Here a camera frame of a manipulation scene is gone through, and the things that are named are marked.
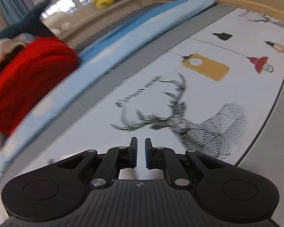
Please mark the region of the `printed grey bed sheet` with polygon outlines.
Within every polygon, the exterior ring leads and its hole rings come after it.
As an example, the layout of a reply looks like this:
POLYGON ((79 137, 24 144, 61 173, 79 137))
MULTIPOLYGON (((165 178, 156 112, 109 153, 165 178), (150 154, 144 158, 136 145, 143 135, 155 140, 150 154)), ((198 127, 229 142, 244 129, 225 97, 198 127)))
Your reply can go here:
POLYGON ((144 141, 193 148, 236 164, 266 121, 284 79, 284 21, 216 5, 111 69, 45 127, 0 180, 80 152, 138 139, 138 165, 120 179, 161 179, 145 166, 144 141))

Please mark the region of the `light blue folded sheet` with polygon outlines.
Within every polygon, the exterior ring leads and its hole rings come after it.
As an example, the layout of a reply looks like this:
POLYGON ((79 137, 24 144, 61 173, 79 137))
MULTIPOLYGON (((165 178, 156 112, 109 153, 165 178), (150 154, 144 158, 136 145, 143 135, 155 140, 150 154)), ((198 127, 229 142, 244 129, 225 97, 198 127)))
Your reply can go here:
POLYGON ((0 150, 0 180, 12 162, 41 131, 103 75, 180 23, 196 16, 216 0, 163 3, 122 23, 80 54, 80 66, 23 118, 0 150))

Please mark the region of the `red folded blanket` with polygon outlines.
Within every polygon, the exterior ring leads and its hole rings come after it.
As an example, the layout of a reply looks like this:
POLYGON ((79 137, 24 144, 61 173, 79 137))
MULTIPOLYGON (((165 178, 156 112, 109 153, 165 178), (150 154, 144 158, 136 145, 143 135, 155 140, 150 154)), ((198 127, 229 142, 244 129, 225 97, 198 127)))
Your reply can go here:
POLYGON ((76 52, 56 37, 37 38, 17 53, 0 72, 0 132, 11 134, 78 66, 76 52))

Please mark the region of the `dark teal shark plush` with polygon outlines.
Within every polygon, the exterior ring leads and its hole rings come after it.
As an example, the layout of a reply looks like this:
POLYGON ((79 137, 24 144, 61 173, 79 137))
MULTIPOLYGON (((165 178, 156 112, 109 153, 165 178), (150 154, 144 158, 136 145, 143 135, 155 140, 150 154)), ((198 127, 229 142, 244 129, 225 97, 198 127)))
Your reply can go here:
POLYGON ((34 37, 55 37, 54 33, 41 21, 40 17, 52 0, 44 0, 30 10, 24 18, 0 31, 0 40, 13 39, 21 34, 34 37))

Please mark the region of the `blue curtain left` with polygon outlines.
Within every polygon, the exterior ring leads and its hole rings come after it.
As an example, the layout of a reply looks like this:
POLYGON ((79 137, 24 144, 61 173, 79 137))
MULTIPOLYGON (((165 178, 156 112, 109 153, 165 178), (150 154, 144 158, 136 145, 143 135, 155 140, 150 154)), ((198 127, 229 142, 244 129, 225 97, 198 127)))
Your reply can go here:
POLYGON ((28 13, 22 0, 0 0, 0 11, 8 25, 19 22, 28 13))

